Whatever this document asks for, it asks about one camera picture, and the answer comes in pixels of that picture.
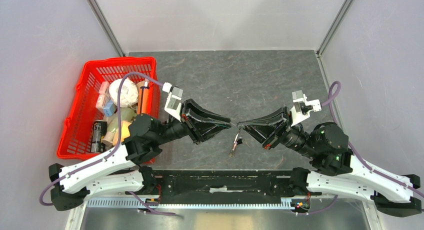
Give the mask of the silver key with black fob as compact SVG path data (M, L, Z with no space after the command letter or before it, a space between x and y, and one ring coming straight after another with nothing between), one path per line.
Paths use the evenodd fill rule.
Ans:
M250 146L248 145L248 143L247 143L247 140L246 140L246 139L243 139L243 138L240 138L240 139L237 141L237 144L238 144L238 145L245 144L246 146L250 147Z

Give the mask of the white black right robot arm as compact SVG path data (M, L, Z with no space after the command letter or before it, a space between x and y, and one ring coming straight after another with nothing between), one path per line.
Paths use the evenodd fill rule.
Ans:
M266 150L283 145L309 159L312 169L295 167L289 190L302 195L329 193L374 204L381 213L409 217L423 212L422 201L414 197L421 185L415 174L397 175L360 159L349 146L349 138L334 122L318 124L306 132L294 123L287 107L256 119L240 121L238 128Z

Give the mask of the large silver keyring with clips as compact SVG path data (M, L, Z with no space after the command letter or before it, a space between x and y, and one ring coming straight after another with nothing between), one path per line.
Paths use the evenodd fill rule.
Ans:
M234 157L235 156L235 152L236 152L236 148L237 148L237 145L238 145L238 140L239 140L240 132L241 132L241 129L239 128L238 131L237 131L237 133L236 133L236 135L235 135L235 138L234 138L234 141L233 141L231 150L229 152L229 156L230 157Z

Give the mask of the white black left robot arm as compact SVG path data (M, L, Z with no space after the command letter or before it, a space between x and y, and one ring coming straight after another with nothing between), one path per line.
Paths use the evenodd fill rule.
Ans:
M152 194L157 181L144 163L162 152L161 145L185 136L199 145L231 126L230 118L208 111L192 99L186 100L166 121L139 114L129 125L129 136L123 143L72 166L49 166L51 184L47 189L51 205L58 211L67 211L104 194Z

